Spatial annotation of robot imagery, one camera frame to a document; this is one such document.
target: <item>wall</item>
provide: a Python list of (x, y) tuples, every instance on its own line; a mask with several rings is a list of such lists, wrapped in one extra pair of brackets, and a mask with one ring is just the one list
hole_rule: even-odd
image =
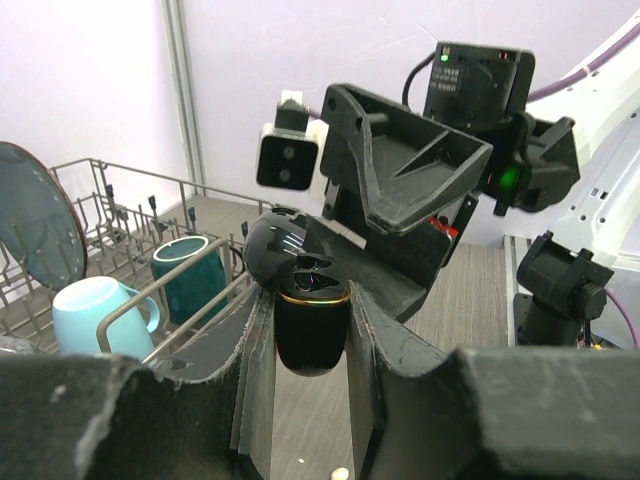
[[(0, 0), (2, 140), (52, 167), (84, 157), (187, 178), (161, 3)], [(72, 198), (86, 168), (61, 171)], [(168, 208), (162, 181), (108, 172), (116, 199)]]
[[(298, 89), (320, 105), (328, 84), (352, 82), (396, 100), (408, 71), (436, 39), (509, 45), (537, 57), (534, 87), (562, 77), (614, 33), (636, 0), (327, 0), (185, 2), (197, 115), (208, 183), (297, 205), (304, 194), (258, 187), (258, 132), (272, 121), (280, 91)], [(428, 74), (414, 82), (421, 110)], [(552, 211), (491, 216), (482, 201), (465, 241), (496, 245), (506, 232), (539, 232)]]

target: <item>mug handle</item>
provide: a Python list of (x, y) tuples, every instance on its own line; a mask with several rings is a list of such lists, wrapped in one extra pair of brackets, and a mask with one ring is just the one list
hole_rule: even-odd
[[(122, 285), (122, 288), (124, 288), (127, 291), (127, 293), (129, 293), (132, 296), (136, 296), (137, 294), (140, 293), (139, 291), (131, 287), (127, 287), (123, 283), (121, 283), (120, 285)], [(160, 325), (160, 309), (158, 308), (158, 304), (155, 302), (153, 298), (147, 297), (144, 299), (144, 301), (147, 303), (147, 305), (149, 305), (149, 313), (151, 315), (151, 318), (149, 319), (149, 323), (147, 324), (147, 331), (149, 333), (153, 333), (156, 331), (156, 328), (158, 328), (158, 326)]]

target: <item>dish rack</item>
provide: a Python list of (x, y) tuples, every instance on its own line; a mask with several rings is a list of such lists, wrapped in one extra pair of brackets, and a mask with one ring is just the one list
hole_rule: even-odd
[[(148, 318), (149, 311), (144, 302), (146, 297), (150, 296), (156, 301), (161, 313), (160, 327), (152, 335), (156, 347), (143, 360), (143, 363), (148, 364), (194, 341), (222, 320), (250, 291), (252, 281), (244, 271), (241, 258), (243, 240), (238, 238), (242, 235), (234, 235), (233, 232), (221, 235), (219, 232), (200, 228), (196, 222), (193, 200), (213, 197), (217, 199), (215, 201), (222, 202), (220, 198), (224, 197), (234, 203), (251, 205), (255, 213), (250, 215), (252, 219), (247, 219), (242, 225), (245, 234), (251, 220), (255, 220), (265, 208), (272, 206), (269, 202), (95, 159), (77, 160), (50, 169), (65, 191), (64, 173), (72, 168), (76, 173), (78, 169), (82, 170), (82, 178), (91, 178), (93, 189), (90, 194), (71, 202), (86, 239), (86, 276), (110, 276), (140, 292), (103, 319), (98, 326), (96, 335), (102, 352), (110, 352), (106, 329), (122, 313), (137, 306), (143, 316)], [(109, 182), (109, 174), (114, 171), (118, 172), (114, 175), (118, 178), (122, 178), (123, 172), (126, 172), (127, 175), (141, 175), (141, 181), (145, 181), (146, 177), (153, 178), (156, 182), (169, 182), (172, 188), (179, 190), (178, 205), (167, 214), (159, 215), (153, 196), (148, 199), (146, 211), (141, 204), (135, 208), (119, 204), (113, 193), (114, 185)], [(185, 235), (205, 236), (211, 242), (207, 248), (160, 279), (154, 280), (149, 265), (153, 252), (164, 243)], [(226, 288), (186, 322), (181, 325), (172, 324), (169, 321), (163, 286), (216, 250), (224, 266)], [(27, 272), (24, 262), (13, 259), (0, 242), (0, 266), (3, 263), (4, 266), (0, 269), (0, 335), (26, 340), (37, 353), (57, 353), (51, 315), (56, 292), (38, 284)], [(227, 306), (205, 325), (201, 325), (199, 320), (225, 298)]]

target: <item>mug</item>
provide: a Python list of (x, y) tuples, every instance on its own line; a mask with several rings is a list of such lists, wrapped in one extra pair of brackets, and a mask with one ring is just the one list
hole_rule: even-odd
[[(191, 235), (178, 238), (158, 248), (151, 259), (153, 278), (158, 280), (187, 259), (207, 248), (207, 237)], [(172, 323), (182, 325), (227, 286), (222, 261), (217, 251), (211, 252), (185, 270), (164, 287)], [(227, 305), (222, 299), (209, 310), (197, 326), (202, 326)]]
[[(137, 294), (137, 290), (111, 277), (89, 277), (63, 288), (53, 299), (53, 328), (60, 352), (100, 353), (98, 325)], [(107, 338), (112, 353), (143, 360), (153, 351), (151, 333), (160, 324), (160, 310), (152, 298), (145, 298), (145, 302), (151, 313), (148, 325), (137, 307), (109, 325)]]

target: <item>green led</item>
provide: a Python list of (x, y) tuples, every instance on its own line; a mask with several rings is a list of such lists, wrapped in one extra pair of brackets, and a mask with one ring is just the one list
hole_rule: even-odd
[(518, 176), (518, 168), (511, 167), (502, 174), (498, 185), (500, 185), (500, 188), (503, 190), (511, 191), (518, 181)]

